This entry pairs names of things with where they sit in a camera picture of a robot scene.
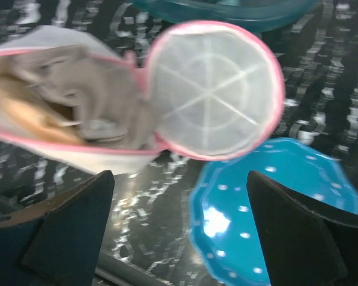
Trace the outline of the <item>teal transparent plastic bin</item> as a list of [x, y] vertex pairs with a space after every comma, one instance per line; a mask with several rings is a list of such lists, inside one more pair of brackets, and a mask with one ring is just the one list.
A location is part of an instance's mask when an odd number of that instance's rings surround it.
[[317, 5], [315, 0], [134, 0], [131, 3], [139, 10], [170, 23], [214, 20], [231, 23], [254, 33], [267, 32], [294, 23]]

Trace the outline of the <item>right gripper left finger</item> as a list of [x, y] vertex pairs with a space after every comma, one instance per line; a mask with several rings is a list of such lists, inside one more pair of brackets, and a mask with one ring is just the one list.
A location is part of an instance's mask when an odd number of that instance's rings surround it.
[[115, 180], [105, 170], [0, 217], [0, 285], [91, 285]]

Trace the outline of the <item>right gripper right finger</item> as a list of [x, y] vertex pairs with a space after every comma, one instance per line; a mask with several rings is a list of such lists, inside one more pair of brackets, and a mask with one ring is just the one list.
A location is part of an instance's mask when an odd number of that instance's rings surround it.
[[247, 191], [271, 285], [358, 285], [358, 215], [260, 172]]

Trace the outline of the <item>blue dotted plate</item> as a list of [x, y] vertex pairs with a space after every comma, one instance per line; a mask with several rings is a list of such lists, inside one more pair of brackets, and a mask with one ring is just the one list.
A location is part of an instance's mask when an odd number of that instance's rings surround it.
[[189, 212], [190, 240], [225, 285], [358, 285], [358, 190], [294, 139], [207, 163]]

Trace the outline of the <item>white mesh laundry bag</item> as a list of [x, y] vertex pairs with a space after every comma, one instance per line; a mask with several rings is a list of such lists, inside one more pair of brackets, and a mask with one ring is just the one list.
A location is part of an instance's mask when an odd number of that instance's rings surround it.
[[142, 67], [86, 32], [42, 26], [0, 44], [0, 56], [69, 45], [132, 68], [158, 125], [138, 150], [75, 146], [23, 138], [0, 129], [0, 140], [89, 173], [134, 173], [170, 150], [197, 160], [246, 154], [273, 132], [285, 83], [271, 49], [243, 28], [217, 21], [176, 24], [153, 41]]

